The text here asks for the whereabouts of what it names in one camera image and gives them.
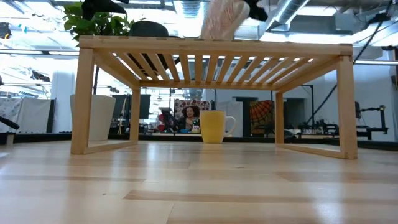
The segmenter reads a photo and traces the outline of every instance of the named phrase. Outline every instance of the white planter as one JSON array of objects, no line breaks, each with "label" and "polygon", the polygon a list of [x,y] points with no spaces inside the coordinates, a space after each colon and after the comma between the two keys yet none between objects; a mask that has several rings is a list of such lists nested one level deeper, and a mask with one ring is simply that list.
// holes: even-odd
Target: white planter
[{"label": "white planter", "polygon": [[[116,99],[109,96],[91,96],[89,141],[107,141]],[[70,108],[75,105],[75,95],[70,95]]]}]

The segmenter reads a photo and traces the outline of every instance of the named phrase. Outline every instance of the wooden frame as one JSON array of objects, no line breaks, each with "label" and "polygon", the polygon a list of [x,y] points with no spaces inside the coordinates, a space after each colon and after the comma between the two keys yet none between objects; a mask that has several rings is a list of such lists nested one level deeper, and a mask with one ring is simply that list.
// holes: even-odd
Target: wooden frame
[{"label": "wooden frame", "polygon": [[[140,64],[140,69],[127,54]],[[144,55],[156,68],[150,68]],[[76,106],[73,117],[72,154],[85,154],[112,149],[109,146],[88,147],[93,67],[104,71],[133,89],[131,127],[139,124],[139,93],[141,87],[211,88],[235,90],[273,90],[275,99],[276,144],[293,150],[311,152],[345,159],[357,157],[354,108],[353,47],[350,44],[295,44],[261,42],[258,40],[203,40],[156,37],[102,37],[81,36]],[[166,70],[159,55],[163,55]],[[173,55],[180,57],[182,73],[174,64]],[[209,66],[203,69],[203,59]],[[190,76],[188,61],[194,60],[194,76]],[[219,60],[223,63],[217,70]],[[227,76],[231,63],[237,60]],[[341,151],[334,153],[321,149],[284,144],[283,94],[332,70],[338,73],[338,105],[340,116]],[[138,129],[131,128],[130,142],[138,140]]]}]

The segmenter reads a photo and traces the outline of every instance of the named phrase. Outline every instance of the potted plant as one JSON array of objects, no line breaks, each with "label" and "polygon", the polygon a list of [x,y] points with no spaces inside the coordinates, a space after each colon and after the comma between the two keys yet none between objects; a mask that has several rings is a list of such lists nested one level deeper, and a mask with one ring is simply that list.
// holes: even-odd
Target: potted plant
[{"label": "potted plant", "polygon": [[[134,20],[129,22],[127,14],[121,17],[115,16],[113,13],[97,12],[94,14],[92,20],[88,21],[83,18],[82,4],[82,2],[76,2],[65,6],[64,19],[66,19],[66,21],[64,28],[66,31],[69,30],[72,35],[75,35],[73,40],[79,41],[81,35],[129,35],[129,30]],[[96,66],[93,87],[94,95],[96,94],[99,71],[100,68]]]},{"label": "potted plant", "polygon": [[[79,40],[81,35],[128,35],[129,28],[134,21],[129,22],[127,14],[123,17],[115,16],[113,13],[97,12],[91,20],[83,18],[81,9],[82,2],[76,2],[65,6],[65,30],[69,30],[73,40]],[[108,139],[109,127],[113,116],[116,99],[108,96],[96,95],[98,73],[100,68],[96,66],[91,99],[90,116],[90,141],[106,141]],[[70,107],[72,110],[75,104],[75,95],[70,96]]]}]

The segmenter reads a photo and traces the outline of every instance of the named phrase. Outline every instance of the ceiling light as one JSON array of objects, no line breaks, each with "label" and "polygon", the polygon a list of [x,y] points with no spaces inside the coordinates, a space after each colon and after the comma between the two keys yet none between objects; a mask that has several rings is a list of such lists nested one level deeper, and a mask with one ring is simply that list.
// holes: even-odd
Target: ceiling light
[{"label": "ceiling light", "polygon": [[333,34],[290,34],[289,42],[309,43],[309,44],[340,44],[341,35]]},{"label": "ceiling light", "polygon": [[398,61],[387,61],[387,60],[357,60],[356,65],[398,65]]},{"label": "ceiling light", "polygon": [[50,51],[49,54],[52,55],[79,55],[79,52],[69,52],[69,51]]},{"label": "ceiling light", "polygon": [[285,34],[273,34],[270,32],[265,32],[260,40],[269,42],[286,42],[287,38]]},{"label": "ceiling light", "polygon": [[380,40],[372,44],[372,46],[375,47],[395,46],[398,44],[397,40],[398,40],[398,32],[396,32],[395,34],[387,35],[383,39],[380,38]]},{"label": "ceiling light", "polygon": [[0,50],[0,54],[43,54],[39,50],[6,50],[2,49]]},{"label": "ceiling light", "polygon": [[331,6],[305,6],[301,8],[297,15],[301,16],[332,16],[338,12],[341,7]]}]

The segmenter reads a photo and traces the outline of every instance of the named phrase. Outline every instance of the mug handle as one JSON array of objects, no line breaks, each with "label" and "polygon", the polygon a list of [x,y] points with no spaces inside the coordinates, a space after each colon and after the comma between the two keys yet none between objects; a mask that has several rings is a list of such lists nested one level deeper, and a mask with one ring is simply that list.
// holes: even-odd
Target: mug handle
[{"label": "mug handle", "polygon": [[235,127],[236,127],[236,119],[234,117],[227,116],[227,117],[225,117],[225,122],[228,119],[232,119],[234,121],[234,126],[232,127],[232,129],[230,131],[228,131],[227,133],[224,134],[224,137],[229,136],[230,134],[232,134],[234,132],[234,130],[235,130]]}]

